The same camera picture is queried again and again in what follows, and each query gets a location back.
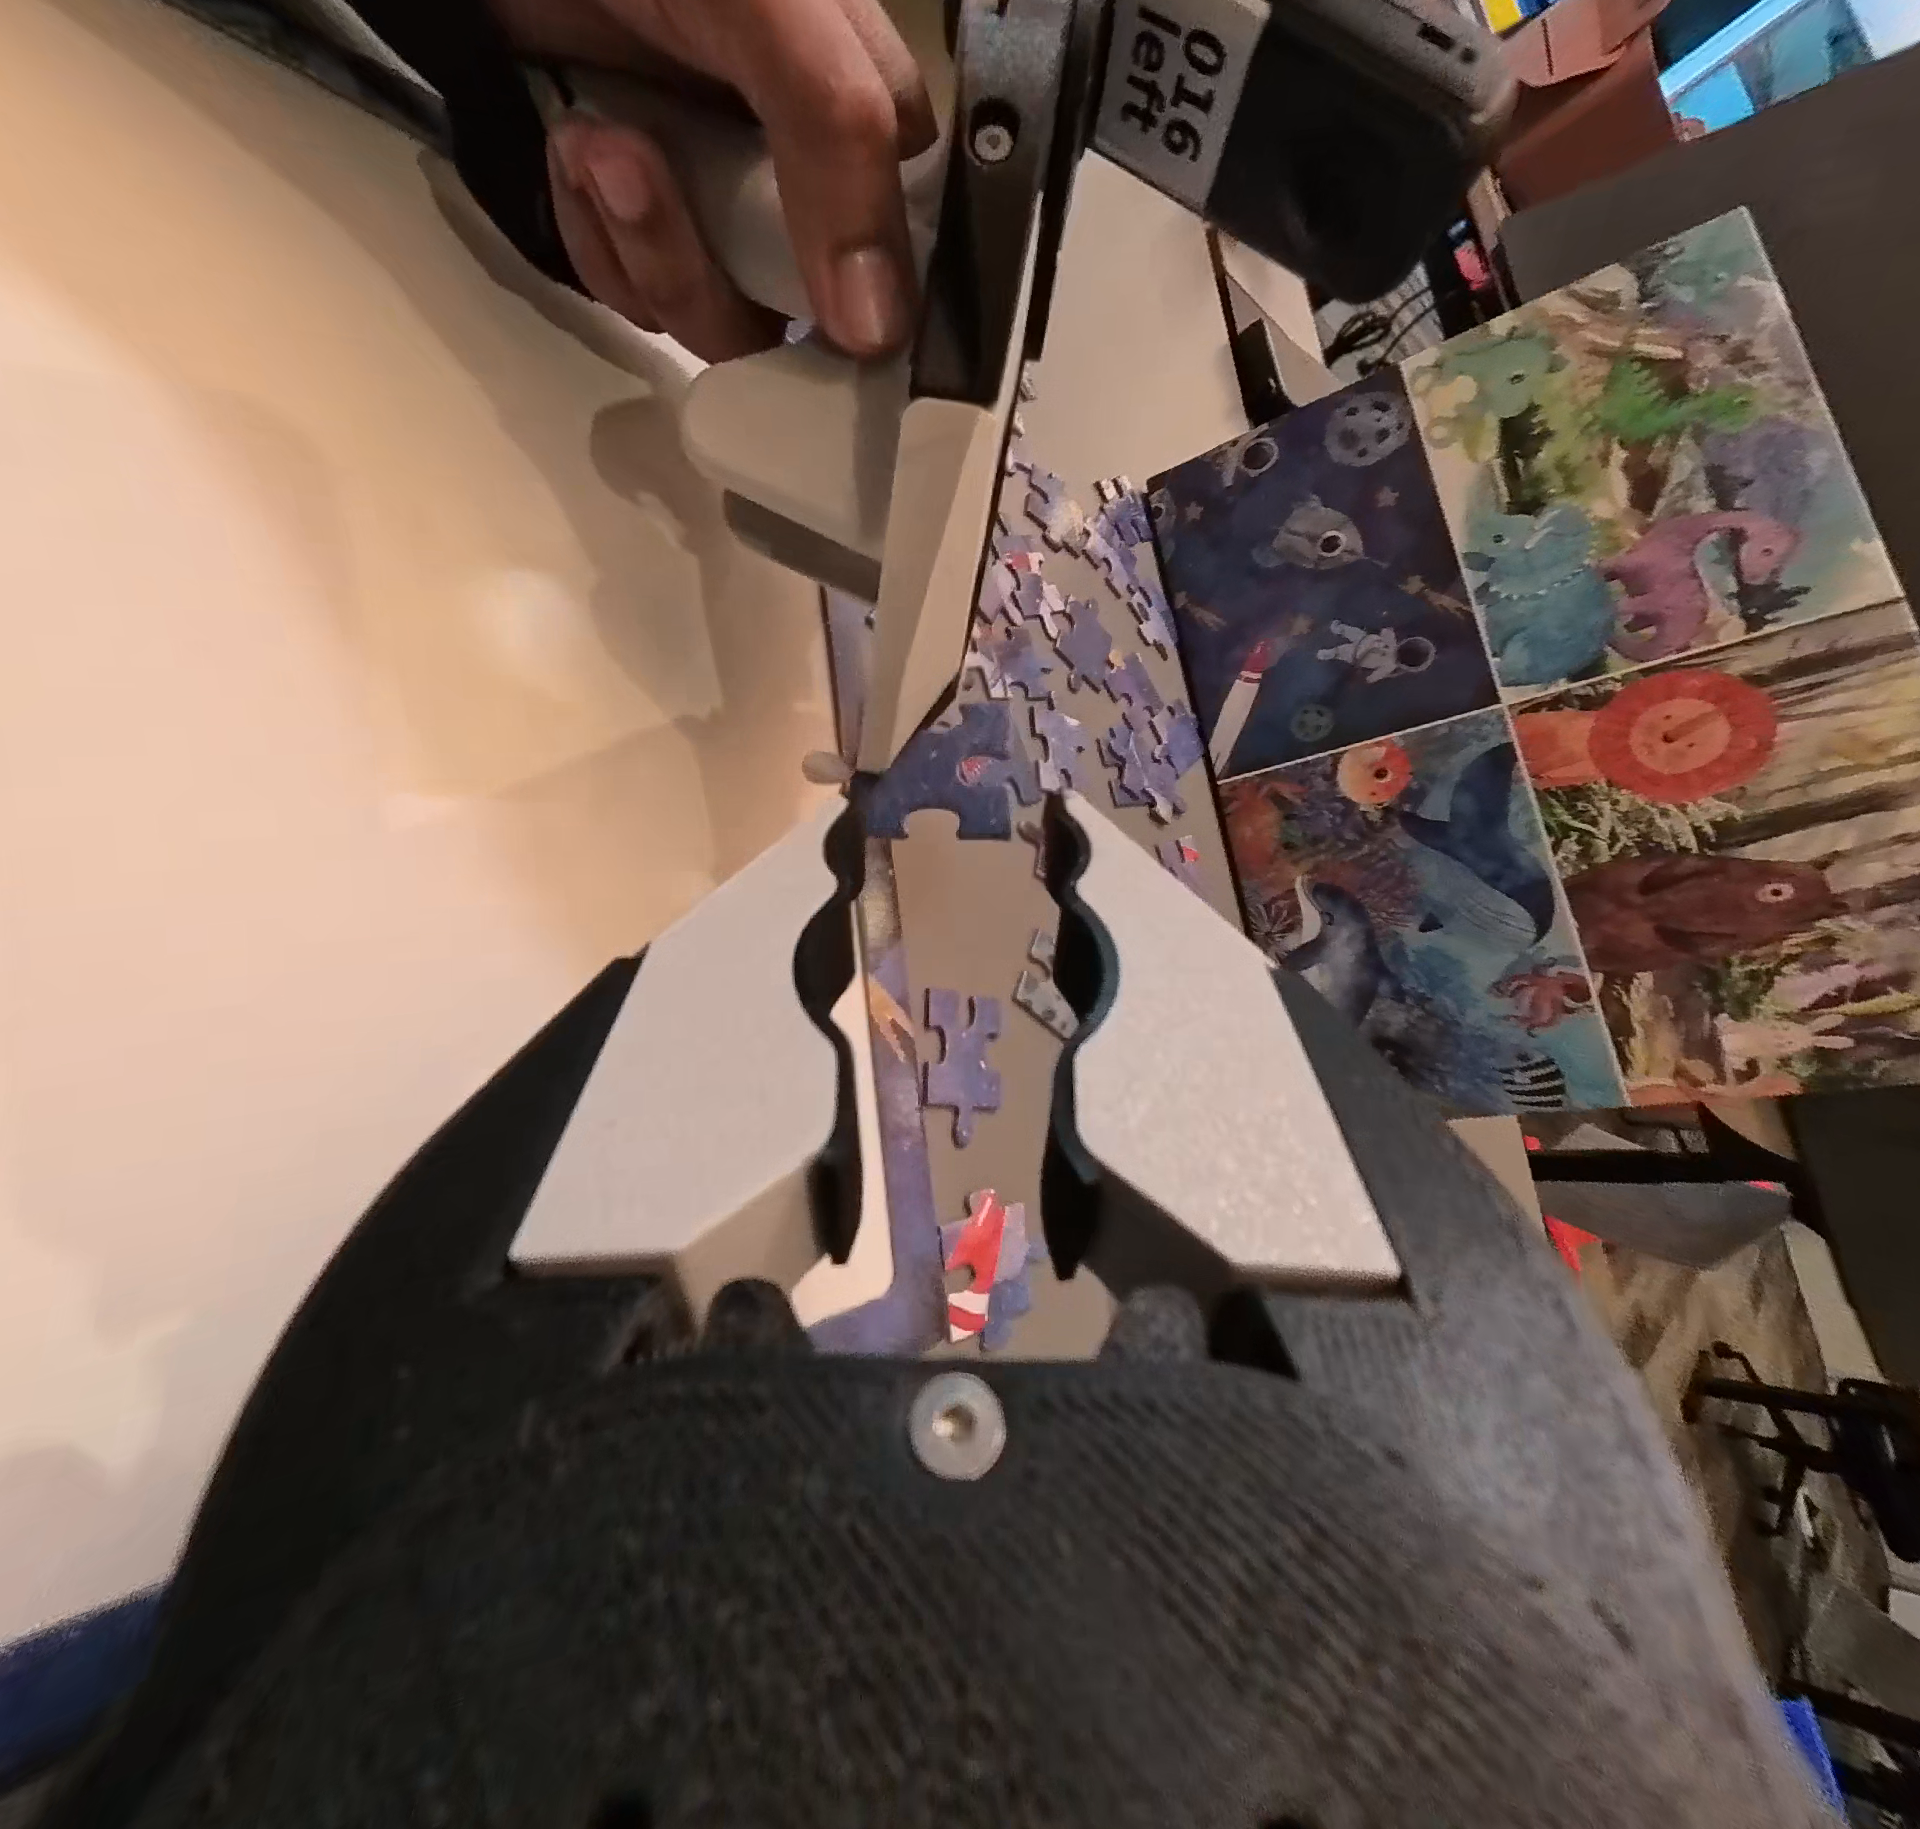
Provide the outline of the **side table with black legs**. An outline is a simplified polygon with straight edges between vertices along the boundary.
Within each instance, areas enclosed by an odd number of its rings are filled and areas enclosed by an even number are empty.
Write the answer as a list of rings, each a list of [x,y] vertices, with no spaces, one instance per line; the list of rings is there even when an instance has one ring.
[[[1796,1217],[1800,1160],[1703,1106],[1522,1118],[1550,1224],[1657,1262],[1713,1267]]]

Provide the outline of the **person's left hand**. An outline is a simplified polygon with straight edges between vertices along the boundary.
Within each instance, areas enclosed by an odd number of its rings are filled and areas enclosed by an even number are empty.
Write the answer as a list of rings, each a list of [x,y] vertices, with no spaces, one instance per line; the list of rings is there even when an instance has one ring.
[[[815,326],[859,360],[916,329],[902,167],[938,137],[879,0],[487,0],[528,61],[706,81],[766,132]],[[781,320],[707,252],[660,144],[569,114],[547,131],[552,201],[590,297],[707,362],[763,352]]]

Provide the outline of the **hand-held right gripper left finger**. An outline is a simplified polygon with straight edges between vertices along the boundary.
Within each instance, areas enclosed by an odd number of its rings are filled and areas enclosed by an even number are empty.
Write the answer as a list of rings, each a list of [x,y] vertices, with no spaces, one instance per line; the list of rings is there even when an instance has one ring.
[[[533,1277],[639,1272],[690,1320],[725,1285],[794,1293],[862,1219],[857,801],[818,805],[665,930],[606,1030],[510,1245]]]

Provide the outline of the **dark blue starry puzzle piece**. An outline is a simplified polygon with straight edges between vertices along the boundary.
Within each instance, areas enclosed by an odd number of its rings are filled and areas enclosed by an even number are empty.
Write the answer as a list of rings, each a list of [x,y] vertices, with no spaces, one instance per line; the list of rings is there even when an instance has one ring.
[[[963,841],[1012,839],[1014,810],[1044,801],[1039,767],[1003,701],[961,705],[956,720],[929,726],[866,792],[871,838],[902,839],[914,813],[956,818]]]

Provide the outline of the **black office chair base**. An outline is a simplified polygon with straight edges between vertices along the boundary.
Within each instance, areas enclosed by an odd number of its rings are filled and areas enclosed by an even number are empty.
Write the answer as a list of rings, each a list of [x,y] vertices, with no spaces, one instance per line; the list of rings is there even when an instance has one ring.
[[[1802,1487],[1814,1476],[1837,1478],[1880,1531],[1887,1551],[1919,1562],[1919,1393],[1864,1378],[1842,1378],[1835,1390],[1767,1383],[1745,1351],[1723,1341],[1699,1359],[1682,1393],[1680,1414],[1692,1427],[1711,1406],[1757,1409],[1771,1432],[1722,1422],[1719,1432],[1782,1459],[1784,1476],[1767,1491],[1772,1517],[1760,1522],[1784,1535]]]

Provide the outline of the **four-picture animal picture board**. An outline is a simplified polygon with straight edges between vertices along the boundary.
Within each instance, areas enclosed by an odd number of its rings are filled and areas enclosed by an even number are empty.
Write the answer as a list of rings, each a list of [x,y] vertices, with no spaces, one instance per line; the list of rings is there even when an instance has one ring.
[[[1149,502],[1247,932],[1408,1083],[1917,1083],[1917,617],[1749,211]]]

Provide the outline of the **white puzzle frame blue border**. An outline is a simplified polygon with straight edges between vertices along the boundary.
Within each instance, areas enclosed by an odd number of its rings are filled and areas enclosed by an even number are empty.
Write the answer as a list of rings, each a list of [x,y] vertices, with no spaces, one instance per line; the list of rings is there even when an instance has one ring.
[[[5,1821],[302,1292],[756,856],[824,604],[337,0],[5,0]]]

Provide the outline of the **brown leather bag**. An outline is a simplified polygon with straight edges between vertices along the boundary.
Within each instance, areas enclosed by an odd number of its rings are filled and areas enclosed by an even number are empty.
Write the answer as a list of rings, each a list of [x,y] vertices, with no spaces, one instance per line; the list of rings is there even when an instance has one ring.
[[[1708,135],[1668,106],[1655,25],[1671,0],[1557,0],[1501,42],[1518,84],[1514,131],[1493,163],[1502,211],[1519,214],[1621,177]]]

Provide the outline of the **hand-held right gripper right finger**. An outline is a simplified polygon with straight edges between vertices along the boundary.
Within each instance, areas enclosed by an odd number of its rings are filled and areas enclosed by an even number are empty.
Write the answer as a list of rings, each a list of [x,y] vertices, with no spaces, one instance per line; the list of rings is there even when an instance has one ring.
[[[1403,1272],[1273,966],[1080,792],[1044,805],[1053,977],[1044,1243],[1112,1300],[1169,1285],[1379,1300]]]

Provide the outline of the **small black charger box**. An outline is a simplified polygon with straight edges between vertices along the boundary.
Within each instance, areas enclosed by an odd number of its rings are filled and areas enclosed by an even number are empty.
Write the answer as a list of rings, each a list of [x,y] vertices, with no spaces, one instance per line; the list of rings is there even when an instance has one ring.
[[[1231,360],[1247,425],[1271,425],[1334,395],[1340,381],[1323,357],[1259,307],[1231,307]]]

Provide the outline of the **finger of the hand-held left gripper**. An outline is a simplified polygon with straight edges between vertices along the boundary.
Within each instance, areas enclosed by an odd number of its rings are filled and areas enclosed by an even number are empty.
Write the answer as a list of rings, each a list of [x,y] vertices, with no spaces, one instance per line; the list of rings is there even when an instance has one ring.
[[[908,368],[818,342],[714,364],[682,447],[763,560],[871,607],[856,770],[886,774],[958,686],[996,511],[1009,378],[990,400],[908,393]]]

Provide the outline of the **red striped puzzle piece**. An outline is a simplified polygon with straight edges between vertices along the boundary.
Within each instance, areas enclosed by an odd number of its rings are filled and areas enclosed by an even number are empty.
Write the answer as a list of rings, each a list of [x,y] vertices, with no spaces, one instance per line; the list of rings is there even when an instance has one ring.
[[[942,1259],[947,1344],[984,1356],[1009,1347],[1033,1309],[1033,1267],[1044,1263],[1025,1204],[992,1189],[971,1194],[964,1214],[942,1228]]]

